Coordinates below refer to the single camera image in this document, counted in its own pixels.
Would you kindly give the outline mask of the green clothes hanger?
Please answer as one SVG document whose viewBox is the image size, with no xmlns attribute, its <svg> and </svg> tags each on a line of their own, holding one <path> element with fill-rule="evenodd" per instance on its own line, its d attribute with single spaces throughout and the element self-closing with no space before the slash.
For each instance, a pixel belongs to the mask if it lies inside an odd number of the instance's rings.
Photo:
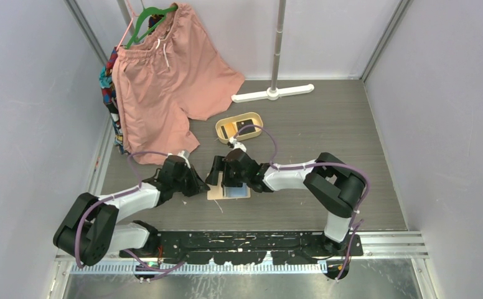
<svg viewBox="0 0 483 299">
<path fill-rule="evenodd" d="M 160 9 L 158 7 L 146 7 L 143 9 L 141 14 L 137 17 L 135 23 L 135 30 L 132 33 L 132 36 L 128 43 L 124 46 L 125 49 L 129 49 L 132 45 L 141 42 L 147 35 L 152 33 L 155 28 L 161 24 L 167 17 L 170 12 L 175 12 L 178 9 L 177 4 L 171 4 L 168 8 Z M 161 16 L 160 20 L 158 20 L 154 25 L 149 26 L 148 29 L 142 34 L 141 33 L 141 26 L 146 22 L 149 25 L 149 20 L 152 16 Z"/>
</svg>

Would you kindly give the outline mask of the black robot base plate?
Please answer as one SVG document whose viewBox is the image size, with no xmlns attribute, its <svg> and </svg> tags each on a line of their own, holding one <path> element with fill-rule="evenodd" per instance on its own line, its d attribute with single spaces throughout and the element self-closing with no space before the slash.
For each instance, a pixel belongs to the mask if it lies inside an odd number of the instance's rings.
<svg viewBox="0 0 483 299">
<path fill-rule="evenodd" d="M 319 260 L 362 256 L 359 235 L 333 244 L 319 231 L 160 231 L 132 253 L 141 259 L 189 265 L 258 265 L 270 255 L 273 265 L 314 264 Z"/>
</svg>

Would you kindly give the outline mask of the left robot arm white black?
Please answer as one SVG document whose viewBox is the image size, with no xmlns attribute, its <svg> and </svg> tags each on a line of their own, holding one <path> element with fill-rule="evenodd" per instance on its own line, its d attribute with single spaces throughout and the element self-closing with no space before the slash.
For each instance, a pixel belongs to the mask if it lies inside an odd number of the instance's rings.
<svg viewBox="0 0 483 299">
<path fill-rule="evenodd" d="M 159 255 L 155 227 L 144 221 L 120 221 L 164 204 L 175 193 L 192 197 L 209 189 L 187 158 L 170 154 L 154 176 L 134 187 L 105 196 L 80 194 L 56 230 L 53 244 L 74 257 L 79 267 L 96 265 L 116 252 L 130 257 Z"/>
</svg>

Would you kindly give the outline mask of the pink clothes hanger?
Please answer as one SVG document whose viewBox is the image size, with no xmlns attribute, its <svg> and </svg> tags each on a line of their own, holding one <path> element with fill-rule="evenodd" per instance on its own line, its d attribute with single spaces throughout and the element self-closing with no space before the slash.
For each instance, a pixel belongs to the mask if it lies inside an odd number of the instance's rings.
<svg viewBox="0 0 483 299">
<path fill-rule="evenodd" d="M 126 23 L 126 29 L 120 41 L 117 43 L 116 48 L 121 46 L 129 34 L 130 30 L 134 28 L 134 20 L 139 16 L 139 14 L 134 10 L 133 5 L 130 0 L 117 0 L 121 15 Z"/>
</svg>

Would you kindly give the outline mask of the beige oval tray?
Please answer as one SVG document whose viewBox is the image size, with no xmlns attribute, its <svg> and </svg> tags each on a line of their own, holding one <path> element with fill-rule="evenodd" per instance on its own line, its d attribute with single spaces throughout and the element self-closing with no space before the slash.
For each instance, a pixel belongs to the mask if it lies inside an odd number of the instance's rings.
<svg viewBox="0 0 483 299">
<path fill-rule="evenodd" d="M 263 126 L 261 116 L 256 112 L 248 112 L 219 120 L 215 130 L 219 141 L 227 144 L 231 137 L 243 141 L 261 135 L 261 129 L 255 125 Z"/>
</svg>

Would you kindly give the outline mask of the pink shorts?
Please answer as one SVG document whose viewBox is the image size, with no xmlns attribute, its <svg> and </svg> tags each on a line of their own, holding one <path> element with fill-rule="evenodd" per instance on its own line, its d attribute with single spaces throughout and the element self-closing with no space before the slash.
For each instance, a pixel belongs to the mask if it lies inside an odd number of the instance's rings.
<svg viewBox="0 0 483 299">
<path fill-rule="evenodd" d="M 123 146 L 139 164 L 199 146 L 191 120 L 226 111 L 245 81 L 214 46 L 187 3 L 179 3 L 138 45 L 120 47 L 113 66 Z"/>
</svg>

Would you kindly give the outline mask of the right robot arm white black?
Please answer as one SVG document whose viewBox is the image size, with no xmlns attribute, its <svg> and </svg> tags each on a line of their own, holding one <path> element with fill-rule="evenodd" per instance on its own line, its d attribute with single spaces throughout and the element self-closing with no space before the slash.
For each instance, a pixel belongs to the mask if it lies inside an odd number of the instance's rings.
<svg viewBox="0 0 483 299">
<path fill-rule="evenodd" d="M 333 256 L 347 248 L 354 212 L 366 193 L 363 173 L 330 153 L 306 163 L 259 163 L 242 149 L 215 156 L 205 182 L 211 186 L 248 187 L 257 193 L 307 190 L 326 209 L 323 247 Z"/>
</svg>

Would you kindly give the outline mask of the colourful patterned garment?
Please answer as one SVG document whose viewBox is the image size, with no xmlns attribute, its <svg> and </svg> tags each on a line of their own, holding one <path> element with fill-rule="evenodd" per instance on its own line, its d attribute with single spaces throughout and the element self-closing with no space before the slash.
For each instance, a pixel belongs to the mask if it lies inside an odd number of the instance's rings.
<svg viewBox="0 0 483 299">
<path fill-rule="evenodd" d="M 127 154 L 128 152 L 124 148 L 123 144 L 123 132 L 120 123 L 120 115 L 117 104 L 117 96 L 115 85 L 112 79 L 113 67 L 115 65 L 118 54 L 116 47 L 111 51 L 110 57 L 106 64 L 102 67 L 99 75 L 99 84 L 103 97 L 103 103 L 108 109 L 111 118 L 111 124 L 115 134 L 114 145 L 117 147 L 120 154 Z"/>
</svg>

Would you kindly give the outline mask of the black card in tray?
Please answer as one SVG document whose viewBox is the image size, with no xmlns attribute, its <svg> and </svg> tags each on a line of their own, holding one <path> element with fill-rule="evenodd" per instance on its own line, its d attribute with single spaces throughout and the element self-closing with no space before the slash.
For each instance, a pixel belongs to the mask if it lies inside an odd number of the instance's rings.
<svg viewBox="0 0 483 299">
<path fill-rule="evenodd" d="M 248 134 L 256 131 L 256 128 L 254 127 L 254 122 L 252 119 L 237 121 L 235 124 L 237 126 L 237 129 L 240 135 L 244 135 L 244 134 Z"/>
</svg>

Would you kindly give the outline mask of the beige leather card holder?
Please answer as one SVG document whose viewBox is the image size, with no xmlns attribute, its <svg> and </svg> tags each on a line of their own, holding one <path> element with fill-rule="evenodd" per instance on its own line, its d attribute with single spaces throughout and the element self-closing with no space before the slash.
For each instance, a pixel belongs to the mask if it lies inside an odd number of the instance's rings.
<svg viewBox="0 0 483 299">
<path fill-rule="evenodd" d="M 246 184 L 242 184 L 242 187 L 223 187 L 222 178 L 223 173 L 219 172 L 217 185 L 209 184 L 210 190 L 207 191 L 207 199 L 209 201 L 250 198 L 251 191 Z"/>
</svg>

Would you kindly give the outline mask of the grey metal rack pole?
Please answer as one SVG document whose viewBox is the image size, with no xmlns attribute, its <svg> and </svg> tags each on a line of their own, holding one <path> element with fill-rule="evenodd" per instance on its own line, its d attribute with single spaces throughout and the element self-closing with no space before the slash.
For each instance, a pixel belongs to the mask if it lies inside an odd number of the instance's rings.
<svg viewBox="0 0 483 299">
<path fill-rule="evenodd" d="M 281 55 L 281 44 L 283 39 L 285 11 L 286 11 L 286 0 L 279 0 L 278 18 L 277 18 L 276 34 L 275 34 L 275 42 L 274 42 L 274 56 L 273 56 L 273 65 L 272 65 L 272 73 L 271 73 L 271 85 L 269 88 L 269 91 L 271 93 L 278 92 L 277 83 L 278 83 L 279 61 L 280 61 L 280 55 Z"/>
</svg>

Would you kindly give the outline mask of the white rack stand base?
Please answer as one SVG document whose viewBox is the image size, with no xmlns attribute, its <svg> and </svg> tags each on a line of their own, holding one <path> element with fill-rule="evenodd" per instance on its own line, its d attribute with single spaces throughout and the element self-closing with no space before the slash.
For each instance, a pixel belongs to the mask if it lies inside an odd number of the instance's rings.
<svg viewBox="0 0 483 299">
<path fill-rule="evenodd" d="M 277 100 L 281 97 L 311 93 L 314 91 L 314 89 L 315 86 L 313 84 L 301 85 L 297 87 L 277 88 L 276 90 L 268 88 L 262 92 L 232 95 L 231 99 L 234 103 L 253 102 L 257 100 Z"/>
</svg>

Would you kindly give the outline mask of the gold card with black stripe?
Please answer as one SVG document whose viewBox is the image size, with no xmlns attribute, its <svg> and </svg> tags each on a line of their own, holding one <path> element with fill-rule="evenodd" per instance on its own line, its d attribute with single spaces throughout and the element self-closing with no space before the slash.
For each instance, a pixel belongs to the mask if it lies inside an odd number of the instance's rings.
<svg viewBox="0 0 483 299">
<path fill-rule="evenodd" d="M 232 123 L 228 123 L 226 125 L 220 126 L 221 137 L 223 137 L 226 140 L 233 137 L 236 134 L 236 132 L 237 132 L 237 129 L 235 125 L 233 125 Z"/>
</svg>

